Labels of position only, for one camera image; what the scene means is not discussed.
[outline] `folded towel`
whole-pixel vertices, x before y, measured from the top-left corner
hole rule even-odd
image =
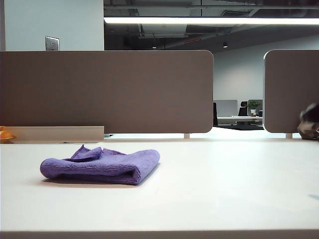
[[[71,179],[117,184],[140,184],[155,168],[160,154],[153,149],[124,154],[114,150],[88,149],[82,145],[71,158],[48,158],[40,171],[47,178]]]

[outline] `fluorescent light fixture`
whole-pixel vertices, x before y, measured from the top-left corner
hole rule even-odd
[[[243,17],[105,17],[106,23],[122,24],[285,24],[319,25],[319,18],[243,18]]]

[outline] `orange object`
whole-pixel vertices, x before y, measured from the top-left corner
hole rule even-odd
[[[5,126],[0,126],[0,142],[8,142],[9,139],[15,138],[15,136],[5,129]]]

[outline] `panel support leg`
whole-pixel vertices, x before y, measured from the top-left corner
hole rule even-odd
[[[286,133],[286,138],[293,138],[293,134],[292,133]]]

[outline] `wall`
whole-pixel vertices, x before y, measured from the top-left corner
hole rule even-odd
[[[7,51],[45,50],[45,36],[60,50],[104,50],[103,0],[4,0]]]
[[[5,50],[4,36],[4,0],[0,0],[0,51]]]
[[[319,49],[319,35],[278,41],[214,54],[214,99],[262,99],[264,55],[273,49]]]

